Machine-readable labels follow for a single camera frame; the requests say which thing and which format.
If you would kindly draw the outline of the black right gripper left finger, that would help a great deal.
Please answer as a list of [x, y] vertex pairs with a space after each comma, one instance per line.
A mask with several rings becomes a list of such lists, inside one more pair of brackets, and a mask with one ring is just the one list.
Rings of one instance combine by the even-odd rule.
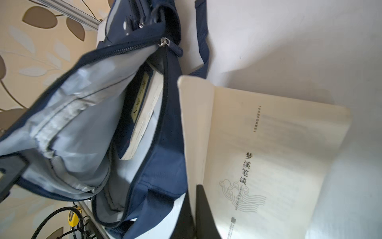
[[187, 192], [175, 225], [175, 229], [170, 236], [170, 239], [193, 239], [194, 237], [194, 219], [192, 216], [189, 193]]

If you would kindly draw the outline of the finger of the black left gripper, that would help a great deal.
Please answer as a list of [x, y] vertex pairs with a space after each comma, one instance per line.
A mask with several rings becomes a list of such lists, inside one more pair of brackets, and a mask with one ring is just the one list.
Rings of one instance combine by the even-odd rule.
[[19, 153], [1, 156], [1, 202], [10, 194], [13, 185], [29, 166], [29, 161]]

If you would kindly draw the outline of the cream page book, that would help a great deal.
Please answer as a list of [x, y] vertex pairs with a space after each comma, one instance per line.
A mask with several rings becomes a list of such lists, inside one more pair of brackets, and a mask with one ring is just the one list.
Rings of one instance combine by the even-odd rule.
[[347, 108], [177, 82], [189, 199], [204, 187], [222, 239], [303, 239], [351, 124]]

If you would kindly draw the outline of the navy blue backpack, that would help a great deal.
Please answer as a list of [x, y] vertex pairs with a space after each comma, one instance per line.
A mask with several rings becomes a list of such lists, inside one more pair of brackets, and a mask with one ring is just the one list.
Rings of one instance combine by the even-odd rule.
[[[163, 221], [188, 190], [180, 41], [174, 1], [115, 1], [105, 39], [1, 136], [1, 156], [29, 161], [14, 185], [58, 201], [91, 200], [95, 219], [118, 239]], [[164, 76], [162, 95], [134, 157], [121, 160], [114, 134], [125, 90], [146, 62]]]

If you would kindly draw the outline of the navy blue book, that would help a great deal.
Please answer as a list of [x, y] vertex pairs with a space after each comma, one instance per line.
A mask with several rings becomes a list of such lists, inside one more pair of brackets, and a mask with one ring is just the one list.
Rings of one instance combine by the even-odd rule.
[[134, 157], [162, 95], [163, 83], [163, 74], [146, 62], [127, 86], [121, 118], [114, 134], [119, 159], [131, 160]]

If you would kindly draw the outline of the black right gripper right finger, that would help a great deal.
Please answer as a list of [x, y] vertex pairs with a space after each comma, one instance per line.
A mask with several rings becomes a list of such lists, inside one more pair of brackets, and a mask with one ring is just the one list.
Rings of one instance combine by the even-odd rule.
[[221, 239], [216, 228], [208, 199], [202, 185], [197, 185], [196, 237], [197, 239]]

